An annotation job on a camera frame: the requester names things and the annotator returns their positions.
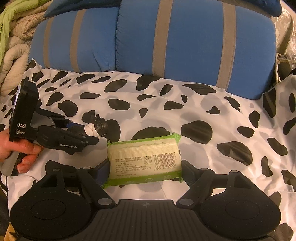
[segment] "green cloth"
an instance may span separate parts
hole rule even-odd
[[[10,27],[15,14],[39,7],[50,0],[15,0],[0,14],[0,65],[3,60],[5,47],[8,41]]]

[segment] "cow print sheet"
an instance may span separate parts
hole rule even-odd
[[[279,206],[282,218],[276,241],[296,240],[296,77],[291,75],[264,93],[247,100],[215,86],[186,83],[125,72],[72,73],[41,69],[34,60],[24,78],[37,84],[41,108],[80,124],[99,114],[108,124],[106,138],[70,156],[44,150],[32,169],[17,177],[1,177],[9,209],[45,175],[54,160],[81,168],[106,158],[107,141],[182,135],[181,157],[195,167],[216,173],[239,170]],[[0,130],[8,128],[17,88],[1,97]],[[188,186],[171,180],[109,187],[119,199],[172,199]]]

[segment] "green and white package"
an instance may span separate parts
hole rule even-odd
[[[110,174],[106,186],[157,182],[180,178],[181,136],[108,143]]]

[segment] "gray handle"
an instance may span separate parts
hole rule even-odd
[[[13,151],[9,157],[7,157],[3,163],[0,164],[0,171],[4,176],[11,176],[14,168],[18,164],[20,153],[18,151]]]

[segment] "blue cushion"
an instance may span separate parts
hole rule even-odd
[[[87,8],[119,7],[122,0],[54,0],[45,12],[44,17],[52,17],[65,12]]]
[[[160,0],[123,0],[116,32],[119,71],[155,75],[156,19]],[[258,99],[271,80],[275,62],[273,22],[254,11],[234,7],[236,44],[227,91]],[[174,0],[163,76],[216,85],[223,48],[223,4],[209,0]]]
[[[274,17],[279,17],[282,13],[280,0],[243,0],[260,7],[265,12]]]
[[[45,20],[36,28],[30,59],[34,58],[42,67],[73,72],[115,70],[118,10],[93,8]],[[77,27],[79,15],[82,20]]]

